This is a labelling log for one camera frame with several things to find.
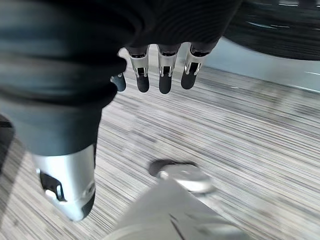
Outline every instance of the silver metal joint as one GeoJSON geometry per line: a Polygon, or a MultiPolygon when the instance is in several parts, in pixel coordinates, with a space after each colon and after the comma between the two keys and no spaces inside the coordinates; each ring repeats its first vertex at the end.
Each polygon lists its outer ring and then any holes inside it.
{"type": "Polygon", "coordinates": [[[216,190],[210,177],[193,165],[167,165],[158,173],[158,177],[173,179],[192,194],[209,194],[216,190]]]}
{"type": "Polygon", "coordinates": [[[161,77],[163,77],[164,74],[164,68],[169,67],[169,73],[168,76],[172,77],[172,74],[174,73],[175,65],[176,65],[176,60],[177,60],[177,55],[172,55],[172,56],[164,56],[161,54],[158,46],[158,66],[159,66],[159,74],[161,77]]]}
{"type": "Polygon", "coordinates": [[[48,200],[72,221],[85,218],[96,193],[94,146],[68,155],[32,156],[48,200]]]}
{"type": "Polygon", "coordinates": [[[148,76],[148,69],[149,69],[149,46],[146,50],[146,54],[143,57],[132,57],[128,51],[132,68],[135,73],[135,76],[137,78],[140,77],[138,69],[143,69],[143,76],[147,77],[148,76]]]}
{"type": "Polygon", "coordinates": [[[199,73],[199,70],[201,69],[201,67],[202,67],[203,63],[205,62],[207,56],[208,55],[205,55],[205,56],[194,56],[191,53],[191,46],[189,46],[189,50],[186,53],[185,64],[184,64],[184,72],[185,72],[185,74],[188,75],[190,73],[191,64],[194,63],[194,64],[197,64],[196,70],[193,73],[193,75],[196,76],[199,73]]]}

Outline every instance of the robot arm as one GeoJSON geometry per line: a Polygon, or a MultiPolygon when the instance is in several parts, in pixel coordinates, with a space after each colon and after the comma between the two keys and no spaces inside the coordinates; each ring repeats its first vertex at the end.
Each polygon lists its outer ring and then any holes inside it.
{"type": "Polygon", "coordinates": [[[148,46],[158,44],[168,93],[179,46],[191,42],[181,85],[190,89],[241,0],[0,0],[0,112],[32,153],[48,199],[69,219],[95,198],[102,109],[125,88],[126,47],[146,92],[148,46]]]}

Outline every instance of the floor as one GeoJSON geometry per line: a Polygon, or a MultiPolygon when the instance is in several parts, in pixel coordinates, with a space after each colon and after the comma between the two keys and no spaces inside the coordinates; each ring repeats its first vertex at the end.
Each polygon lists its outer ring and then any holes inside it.
{"type": "Polygon", "coordinates": [[[0,173],[0,239],[101,240],[155,183],[146,167],[156,158],[197,162],[218,188],[211,207],[255,239],[319,239],[320,95],[210,68],[184,90],[180,61],[162,95],[154,47],[149,56],[149,92],[129,63],[127,89],[103,111],[91,214],[72,223],[57,212],[14,138],[0,173]]]}

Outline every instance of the black fabric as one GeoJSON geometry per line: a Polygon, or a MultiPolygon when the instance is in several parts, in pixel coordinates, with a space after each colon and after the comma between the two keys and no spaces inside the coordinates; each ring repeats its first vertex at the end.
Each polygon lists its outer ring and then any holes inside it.
{"type": "Polygon", "coordinates": [[[0,0],[0,112],[29,151],[96,142],[125,46],[216,42],[240,0],[0,0]]]}
{"type": "Polygon", "coordinates": [[[224,36],[260,53],[320,60],[320,8],[315,0],[245,0],[224,36]]]}

